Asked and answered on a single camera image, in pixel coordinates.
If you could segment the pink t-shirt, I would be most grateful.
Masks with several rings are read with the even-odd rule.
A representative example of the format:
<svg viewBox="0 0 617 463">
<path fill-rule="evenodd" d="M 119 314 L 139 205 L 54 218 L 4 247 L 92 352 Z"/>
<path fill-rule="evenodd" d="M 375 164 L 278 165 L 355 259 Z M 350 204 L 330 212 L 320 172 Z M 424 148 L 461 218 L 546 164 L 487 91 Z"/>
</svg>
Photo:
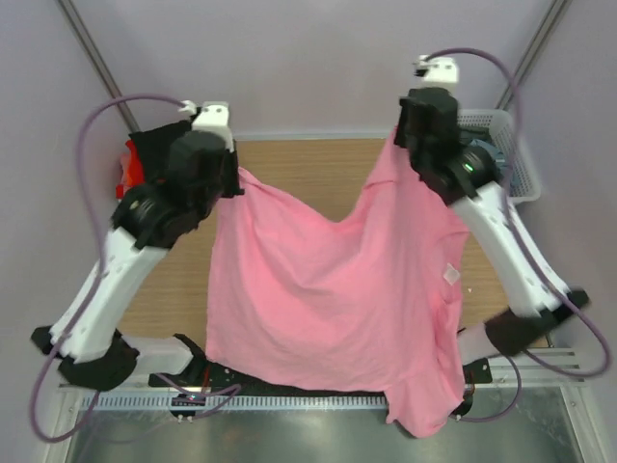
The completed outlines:
<svg viewBox="0 0 617 463">
<path fill-rule="evenodd" d="M 217 205 L 209 360 L 303 390 L 377 392 L 434 435 L 462 402 L 459 276 L 468 228 L 386 141 L 334 222 L 247 170 Z"/>
</svg>

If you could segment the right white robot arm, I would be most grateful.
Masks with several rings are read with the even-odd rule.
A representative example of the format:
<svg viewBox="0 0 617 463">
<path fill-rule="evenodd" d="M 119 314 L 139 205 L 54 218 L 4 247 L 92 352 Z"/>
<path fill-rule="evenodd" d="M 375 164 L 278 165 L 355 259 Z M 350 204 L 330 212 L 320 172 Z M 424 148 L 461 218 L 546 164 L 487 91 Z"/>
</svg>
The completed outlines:
<svg viewBox="0 0 617 463">
<path fill-rule="evenodd" d="M 420 180 L 469 228 L 508 299 L 503 312 L 459 334 L 459 349 L 435 357 L 438 376 L 455 382 L 476 360 L 524 352 L 589 298 L 552 272 L 516 208 L 504 199 L 501 174 L 489 153 L 462 142 L 457 100 L 445 89 L 420 88 L 399 104 L 395 145 L 408 151 Z"/>
</svg>

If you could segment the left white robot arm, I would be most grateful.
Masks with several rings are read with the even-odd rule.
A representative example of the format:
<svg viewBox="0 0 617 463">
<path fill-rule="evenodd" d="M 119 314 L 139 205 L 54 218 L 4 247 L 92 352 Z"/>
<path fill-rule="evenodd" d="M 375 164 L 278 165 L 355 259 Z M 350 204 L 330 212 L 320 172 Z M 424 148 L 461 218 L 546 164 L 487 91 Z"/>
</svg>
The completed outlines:
<svg viewBox="0 0 617 463">
<path fill-rule="evenodd" d="M 147 376 L 151 386 L 171 380 L 200 384 L 207 361 L 187 336 L 166 339 L 123 335 L 118 324 L 151 270 L 177 240 L 196 230 L 222 197 L 241 194 L 238 162 L 231 138 L 189 131 L 172 142 L 162 178 L 124 193 L 111 218 L 103 250 L 79 296 L 52 326 L 31 339 L 59 359 L 58 371 L 71 386 L 108 392 L 132 376 Z"/>
</svg>

